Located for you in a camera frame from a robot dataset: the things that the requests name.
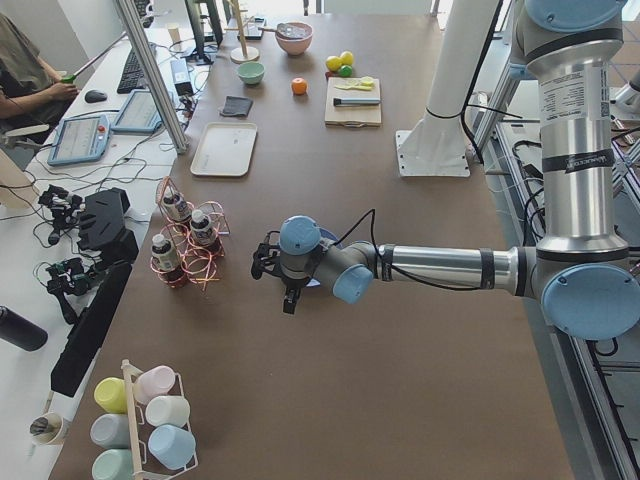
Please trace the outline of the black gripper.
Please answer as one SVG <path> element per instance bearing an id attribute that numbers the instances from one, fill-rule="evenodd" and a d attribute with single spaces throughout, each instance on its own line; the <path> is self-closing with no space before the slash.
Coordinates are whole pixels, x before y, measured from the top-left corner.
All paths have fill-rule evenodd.
<path id="1" fill-rule="evenodd" d="M 264 273 L 279 278 L 285 285 L 283 312 L 294 314 L 303 285 L 301 280 L 294 280 L 284 273 L 281 266 L 281 248 L 278 244 L 271 243 L 272 234 L 279 234 L 279 231 L 268 231 L 252 254 L 251 275 L 255 280 L 259 280 Z"/>

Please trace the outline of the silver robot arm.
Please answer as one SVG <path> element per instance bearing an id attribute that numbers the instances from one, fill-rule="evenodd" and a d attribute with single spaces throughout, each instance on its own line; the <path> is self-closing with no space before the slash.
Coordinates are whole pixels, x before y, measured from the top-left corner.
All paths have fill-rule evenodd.
<path id="1" fill-rule="evenodd" d="M 539 86 L 546 230 L 507 251 L 377 244 L 325 238 L 307 216 L 287 219 L 276 244 L 253 255 L 254 278 L 285 285 L 293 313 L 311 280 L 347 303 L 373 280 L 412 280 L 453 291 L 502 289 L 536 299 L 559 330 L 617 337 L 639 320 L 639 283 L 614 229 L 608 63 L 623 43 L 620 1 L 519 1 L 511 62 Z"/>

